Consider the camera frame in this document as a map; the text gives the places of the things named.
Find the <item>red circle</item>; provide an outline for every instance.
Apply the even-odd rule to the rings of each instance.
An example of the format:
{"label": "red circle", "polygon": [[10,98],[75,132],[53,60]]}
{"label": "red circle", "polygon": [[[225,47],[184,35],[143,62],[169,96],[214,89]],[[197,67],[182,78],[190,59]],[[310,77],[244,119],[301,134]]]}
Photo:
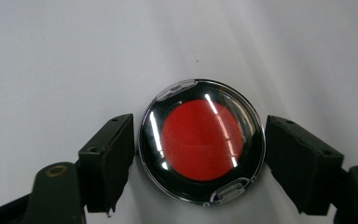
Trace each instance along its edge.
{"label": "red circle", "polygon": [[237,166],[242,134],[234,116],[208,97],[177,106],[163,124],[161,144],[176,172],[206,181]]}

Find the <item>transparent lid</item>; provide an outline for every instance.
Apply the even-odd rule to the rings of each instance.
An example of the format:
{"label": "transparent lid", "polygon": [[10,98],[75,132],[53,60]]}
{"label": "transparent lid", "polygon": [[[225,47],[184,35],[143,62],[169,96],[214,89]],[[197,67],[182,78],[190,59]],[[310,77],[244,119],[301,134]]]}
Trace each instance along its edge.
{"label": "transparent lid", "polygon": [[260,120],[237,91],[194,79],[161,92],[139,132],[150,178],[173,198],[212,205],[241,195],[264,160]]}

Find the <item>white surface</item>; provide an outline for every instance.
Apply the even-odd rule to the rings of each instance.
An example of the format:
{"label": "white surface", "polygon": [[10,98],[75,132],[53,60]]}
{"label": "white surface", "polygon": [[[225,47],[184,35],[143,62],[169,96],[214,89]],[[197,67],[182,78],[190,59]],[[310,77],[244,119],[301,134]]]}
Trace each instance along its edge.
{"label": "white surface", "polygon": [[[262,120],[292,119],[358,164],[358,1],[0,1],[0,205],[76,161],[112,117],[203,77]],[[232,203],[179,203],[137,162],[112,218],[89,223],[332,223],[299,215],[269,170]]]}

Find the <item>compact case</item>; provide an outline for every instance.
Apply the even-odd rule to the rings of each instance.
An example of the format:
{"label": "compact case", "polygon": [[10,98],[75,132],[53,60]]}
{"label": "compact case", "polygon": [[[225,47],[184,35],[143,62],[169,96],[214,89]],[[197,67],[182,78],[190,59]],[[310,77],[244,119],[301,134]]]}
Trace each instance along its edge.
{"label": "compact case", "polygon": [[150,178],[185,203],[225,203],[255,181],[265,138],[252,105],[206,79],[176,83],[147,108],[139,151]]}

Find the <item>round compact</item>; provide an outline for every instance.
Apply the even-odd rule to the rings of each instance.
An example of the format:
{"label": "round compact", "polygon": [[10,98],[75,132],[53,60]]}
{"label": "round compact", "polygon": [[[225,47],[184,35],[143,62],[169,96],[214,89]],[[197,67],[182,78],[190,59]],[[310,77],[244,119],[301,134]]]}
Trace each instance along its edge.
{"label": "round compact", "polygon": [[252,105],[229,86],[193,79],[147,108],[139,151],[150,178],[173,198],[205,206],[230,201],[255,181],[265,155]]}

